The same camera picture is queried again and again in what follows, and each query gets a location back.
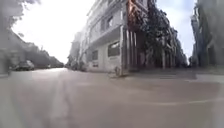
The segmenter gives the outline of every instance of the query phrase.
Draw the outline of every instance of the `window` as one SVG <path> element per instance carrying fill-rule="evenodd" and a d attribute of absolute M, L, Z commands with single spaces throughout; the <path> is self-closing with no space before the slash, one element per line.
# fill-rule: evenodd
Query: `window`
<path fill-rule="evenodd" d="M 113 16 L 107 19 L 106 29 L 110 28 L 113 25 Z"/>
<path fill-rule="evenodd" d="M 92 60 L 98 60 L 98 51 L 93 51 Z"/>
<path fill-rule="evenodd" d="M 115 42 L 108 46 L 108 57 L 120 55 L 120 44 Z"/>

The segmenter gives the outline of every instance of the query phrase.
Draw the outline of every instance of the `white building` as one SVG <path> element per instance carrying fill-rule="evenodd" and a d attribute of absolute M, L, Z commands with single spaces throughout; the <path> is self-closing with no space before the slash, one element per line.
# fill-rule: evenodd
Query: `white building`
<path fill-rule="evenodd" d="M 115 67 L 129 70 L 136 65 L 136 35 L 127 26 L 127 15 L 134 6 L 147 11 L 147 0 L 95 1 L 81 46 L 88 71 L 106 72 Z"/>

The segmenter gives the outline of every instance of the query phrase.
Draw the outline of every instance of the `sidewalk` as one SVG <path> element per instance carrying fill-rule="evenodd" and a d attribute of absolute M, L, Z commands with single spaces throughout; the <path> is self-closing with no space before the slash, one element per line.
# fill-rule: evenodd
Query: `sidewalk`
<path fill-rule="evenodd" d="M 152 69 L 133 73 L 129 77 L 143 79 L 196 79 L 196 73 L 189 69 Z"/>

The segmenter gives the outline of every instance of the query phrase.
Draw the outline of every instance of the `building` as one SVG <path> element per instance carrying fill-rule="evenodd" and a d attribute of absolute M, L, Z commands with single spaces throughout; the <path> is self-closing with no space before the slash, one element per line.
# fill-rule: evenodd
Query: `building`
<path fill-rule="evenodd" d="M 196 4 L 199 32 L 203 39 L 202 44 L 196 46 L 200 66 L 224 64 L 223 5 L 224 1 L 222 0 L 198 0 Z"/>
<path fill-rule="evenodd" d="M 202 31 L 199 28 L 199 14 L 197 8 L 194 10 L 194 15 L 191 16 L 191 26 L 194 34 L 195 44 L 193 46 L 193 52 L 191 57 L 191 65 L 193 67 L 202 67 L 203 64 L 203 54 L 202 54 L 202 45 L 203 45 L 203 38 L 202 38 Z"/>
<path fill-rule="evenodd" d="M 119 67 L 123 73 L 139 68 L 142 62 L 139 50 L 141 36 L 130 28 L 129 19 L 134 9 L 146 14 L 148 2 L 156 4 L 155 0 L 95 1 L 79 45 L 79 58 L 86 64 L 87 71 L 107 72 Z M 160 14 L 169 25 L 166 14 Z M 164 68 L 175 66 L 176 37 L 171 28 L 169 33 L 172 39 L 169 43 L 163 41 L 166 50 L 160 54 Z"/>

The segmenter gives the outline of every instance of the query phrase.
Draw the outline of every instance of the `wall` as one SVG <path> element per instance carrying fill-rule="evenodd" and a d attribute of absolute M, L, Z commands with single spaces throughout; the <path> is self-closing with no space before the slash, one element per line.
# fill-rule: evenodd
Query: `wall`
<path fill-rule="evenodd" d="M 108 45 L 115 41 L 118 41 L 118 39 L 91 50 L 91 52 L 98 50 L 98 60 L 93 60 L 88 63 L 88 71 L 107 72 L 111 71 L 115 66 L 120 66 L 120 56 L 108 57 Z M 98 67 L 93 67 L 93 63 L 98 63 Z"/>
<path fill-rule="evenodd" d="M 117 10 L 115 13 L 113 14 L 108 14 L 107 16 L 104 17 L 104 19 L 99 20 L 95 26 L 93 26 L 92 30 L 90 31 L 90 42 L 98 39 L 103 33 L 106 33 L 109 28 L 105 29 L 104 31 L 101 29 L 101 24 L 103 22 L 103 20 L 105 21 L 104 23 L 106 23 L 106 20 L 113 16 L 113 22 L 112 22 L 112 26 L 116 26 L 116 25 L 120 25 L 122 24 L 122 20 L 121 20 L 121 9 Z"/>

